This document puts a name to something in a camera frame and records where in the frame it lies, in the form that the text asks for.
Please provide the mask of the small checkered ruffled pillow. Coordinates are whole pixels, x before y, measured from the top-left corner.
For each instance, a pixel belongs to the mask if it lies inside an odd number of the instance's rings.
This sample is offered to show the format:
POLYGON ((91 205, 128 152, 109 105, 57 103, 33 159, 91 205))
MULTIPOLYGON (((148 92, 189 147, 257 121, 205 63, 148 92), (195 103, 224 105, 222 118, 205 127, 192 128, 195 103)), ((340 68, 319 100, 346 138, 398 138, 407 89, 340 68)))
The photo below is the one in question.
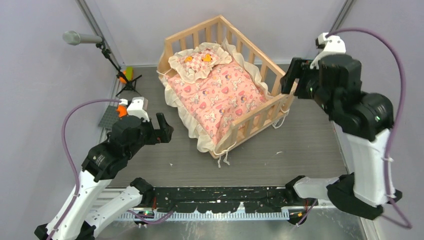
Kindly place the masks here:
POLYGON ((182 50, 168 59, 170 67, 189 84, 207 78, 216 65, 229 64, 231 61, 232 56, 220 44, 211 42, 182 50))

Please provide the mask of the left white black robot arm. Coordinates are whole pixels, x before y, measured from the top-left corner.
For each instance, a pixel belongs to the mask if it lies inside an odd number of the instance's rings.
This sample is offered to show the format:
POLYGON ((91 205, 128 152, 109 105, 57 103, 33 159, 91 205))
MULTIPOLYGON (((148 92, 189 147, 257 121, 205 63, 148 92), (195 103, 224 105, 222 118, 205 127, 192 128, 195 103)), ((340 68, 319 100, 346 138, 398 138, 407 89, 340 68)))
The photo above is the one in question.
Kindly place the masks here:
POLYGON ((158 129, 149 120, 134 115, 124 116, 112 126, 107 140, 92 147, 81 165, 73 206, 67 211, 64 205, 51 222, 39 225, 34 231, 38 239, 94 240, 127 210, 138 205, 148 207, 153 202, 153 186, 138 177, 117 197, 91 211, 99 195, 143 146, 171 141, 173 127, 163 113, 156 117, 158 129))

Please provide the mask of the wooden slatted pet bed frame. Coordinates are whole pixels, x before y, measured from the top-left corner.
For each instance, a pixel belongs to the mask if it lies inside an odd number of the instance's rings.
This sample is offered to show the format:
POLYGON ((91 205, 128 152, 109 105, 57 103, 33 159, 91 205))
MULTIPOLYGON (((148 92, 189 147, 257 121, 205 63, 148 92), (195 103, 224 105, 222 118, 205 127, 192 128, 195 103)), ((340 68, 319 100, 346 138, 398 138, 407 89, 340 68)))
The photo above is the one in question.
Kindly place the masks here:
POLYGON ((269 126, 279 128, 294 99, 280 93, 284 71, 219 15, 164 41, 157 73, 197 150, 219 162, 269 126), (276 75, 272 87, 265 78, 276 75))

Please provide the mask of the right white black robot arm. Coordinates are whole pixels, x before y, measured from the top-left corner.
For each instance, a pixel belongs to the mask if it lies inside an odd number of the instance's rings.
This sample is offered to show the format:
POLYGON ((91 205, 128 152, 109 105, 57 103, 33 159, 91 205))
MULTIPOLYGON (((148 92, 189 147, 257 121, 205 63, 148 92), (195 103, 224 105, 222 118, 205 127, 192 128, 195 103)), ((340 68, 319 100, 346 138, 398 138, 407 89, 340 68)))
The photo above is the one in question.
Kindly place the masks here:
POLYGON ((299 99, 310 99, 338 125, 352 150, 353 172, 331 178, 300 175, 286 184, 291 205, 304 199, 330 201, 342 212, 374 220, 390 198, 402 192, 393 186, 385 144, 394 126, 393 104, 384 95, 362 90, 362 64, 347 54, 328 55, 314 67, 312 61, 292 59, 280 79, 281 92, 294 89, 299 99))

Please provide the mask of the pink printed cushion with ties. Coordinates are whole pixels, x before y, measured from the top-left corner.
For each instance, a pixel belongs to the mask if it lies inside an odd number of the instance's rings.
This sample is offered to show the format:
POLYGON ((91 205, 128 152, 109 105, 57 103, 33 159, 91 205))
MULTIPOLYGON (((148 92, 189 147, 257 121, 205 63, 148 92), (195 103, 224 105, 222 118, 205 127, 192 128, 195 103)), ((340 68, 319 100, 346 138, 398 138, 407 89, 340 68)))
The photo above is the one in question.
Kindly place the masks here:
POLYGON ((219 164, 263 129, 279 128, 294 98, 292 93, 272 96, 257 66, 227 41, 222 48, 232 61, 214 66, 205 79, 186 83, 170 71, 159 73, 166 104, 177 109, 189 137, 197 139, 197 150, 219 164))

